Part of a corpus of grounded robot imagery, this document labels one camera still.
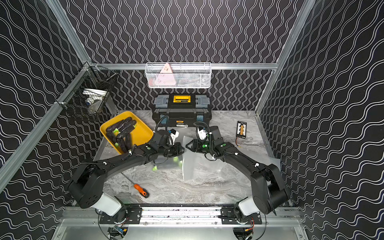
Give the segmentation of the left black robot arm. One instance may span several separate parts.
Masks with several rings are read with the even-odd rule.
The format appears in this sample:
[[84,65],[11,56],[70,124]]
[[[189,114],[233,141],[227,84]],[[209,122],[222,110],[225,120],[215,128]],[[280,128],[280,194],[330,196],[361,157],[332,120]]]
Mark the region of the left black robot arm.
[[146,165],[158,157],[171,159],[184,153],[180,142],[176,142],[179,132],[174,129],[158,130],[148,143],[134,147],[117,157],[106,160],[87,160],[79,164],[68,182],[67,191],[82,209],[94,208],[110,217],[124,218],[126,207],[117,198],[104,193],[104,184],[111,177],[124,171]]

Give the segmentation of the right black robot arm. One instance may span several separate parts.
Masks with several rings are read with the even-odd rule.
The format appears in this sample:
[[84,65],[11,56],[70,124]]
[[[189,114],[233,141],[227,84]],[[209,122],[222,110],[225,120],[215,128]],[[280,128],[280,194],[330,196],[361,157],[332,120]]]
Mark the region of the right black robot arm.
[[188,150],[203,154],[211,162],[221,160],[235,167],[251,183],[252,195],[234,206],[234,215],[239,223],[255,213],[269,214],[287,202],[290,197],[279,168],[260,163],[241,152],[235,145],[226,142],[217,126],[195,122],[196,138],[186,144]]

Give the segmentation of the clear zip-top bag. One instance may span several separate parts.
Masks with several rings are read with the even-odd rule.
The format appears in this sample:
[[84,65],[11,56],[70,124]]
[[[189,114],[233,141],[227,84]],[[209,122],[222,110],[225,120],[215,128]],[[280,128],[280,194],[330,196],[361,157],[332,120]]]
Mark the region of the clear zip-top bag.
[[[171,137],[173,138],[174,142],[175,143],[178,142],[177,138],[179,137],[179,132],[176,131],[175,129],[169,129],[168,127],[165,127],[164,129],[156,129],[156,132],[158,130],[169,131],[171,133]],[[184,160],[183,155],[178,156],[178,158],[179,158],[179,161]],[[167,166],[167,167],[169,167],[169,170],[175,169],[175,168],[181,168],[179,166],[179,162],[178,163],[174,162],[174,158],[165,158],[164,156],[160,155],[157,152],[155,152],[153,155],[150,156],[150,160],[151,160],[152,168],[156,165]]]

